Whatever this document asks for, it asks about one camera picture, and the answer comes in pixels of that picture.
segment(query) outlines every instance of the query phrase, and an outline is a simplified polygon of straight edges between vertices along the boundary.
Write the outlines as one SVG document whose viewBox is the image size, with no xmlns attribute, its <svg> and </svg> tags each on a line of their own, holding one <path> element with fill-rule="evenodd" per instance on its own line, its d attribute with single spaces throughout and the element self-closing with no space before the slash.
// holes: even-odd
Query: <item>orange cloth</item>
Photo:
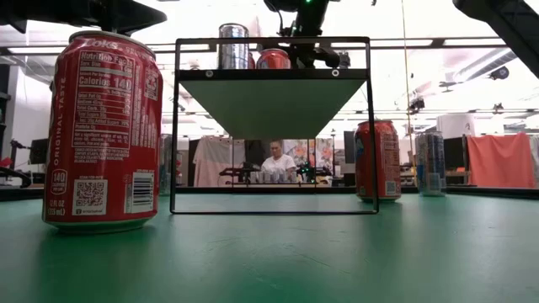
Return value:
<svg viewBox="0 0 539 303">
<path fill-rule="evenodd" d="M 535 188 L 528 136 L 467 138 L 470 184 L 478 187 Z"/>
</svg>

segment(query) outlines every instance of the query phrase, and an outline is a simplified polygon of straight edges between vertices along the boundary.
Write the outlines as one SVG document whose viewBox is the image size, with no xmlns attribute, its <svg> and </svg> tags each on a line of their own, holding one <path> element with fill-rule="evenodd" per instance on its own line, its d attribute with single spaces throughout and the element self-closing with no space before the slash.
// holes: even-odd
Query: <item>green table surface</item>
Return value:
<svg viewBox="0 0 539 303">
<path fill-rule="evenodd" d="M 346 194 L 177 199 L 359 204 Z M 2 303 L 539 302 L 530 200 L 409 194 L 379 215 L 204 216 L 170 215 L 163 199 L 142 229 L 78 237 L 40 212 L 39 200 L 0 203 Z"/>
</svg>

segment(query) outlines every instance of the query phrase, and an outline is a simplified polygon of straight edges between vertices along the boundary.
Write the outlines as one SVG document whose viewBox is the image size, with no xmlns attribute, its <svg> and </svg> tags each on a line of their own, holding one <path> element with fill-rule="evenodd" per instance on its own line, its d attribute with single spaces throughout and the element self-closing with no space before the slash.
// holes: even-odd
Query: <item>person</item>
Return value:
<svg viewBox="0 0 539 303">
<path fill-rule="evenodd" d="M 281 141 L 272 141 L 269 147 L 271 148 L 271 157 L 262 163 L 263 171 L 270 173 L 292 173 L 296 170 L 294 158 L 283 154 Z"/>
</svg>

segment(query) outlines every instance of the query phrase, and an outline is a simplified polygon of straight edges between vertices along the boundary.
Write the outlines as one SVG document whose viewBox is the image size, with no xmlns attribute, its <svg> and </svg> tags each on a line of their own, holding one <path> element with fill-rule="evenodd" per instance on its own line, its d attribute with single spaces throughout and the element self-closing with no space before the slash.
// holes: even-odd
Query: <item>barcode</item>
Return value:
<svg viewBox="0 0 539 303">
<path fill-rule="evenodd" d="M 395 181 L 386 181 L 386 195 L 397 194 L 397 183 Z"/>
<path fill-rule="evenodd" d="M 153 173 L 133 173 L 131 213 L 153 210 Z"/>
</svg>

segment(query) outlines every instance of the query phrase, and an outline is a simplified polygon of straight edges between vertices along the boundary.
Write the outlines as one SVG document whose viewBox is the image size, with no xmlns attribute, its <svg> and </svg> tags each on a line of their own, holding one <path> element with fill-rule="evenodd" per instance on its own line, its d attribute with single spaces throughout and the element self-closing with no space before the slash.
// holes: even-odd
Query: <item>white shirt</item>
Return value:
<svg viewBox="0 0 539 303">
<path fill-rule="evenodd" d="M 288 155 L 282 155 L 278 160 L 275 160 L 273 157 L 269 157 L 262 164 L 262 169 L 268 172 L 285 172 L 288 168 L 294 168 L 296 164 L 294 163 L 294 158 Z"/>
</svg>

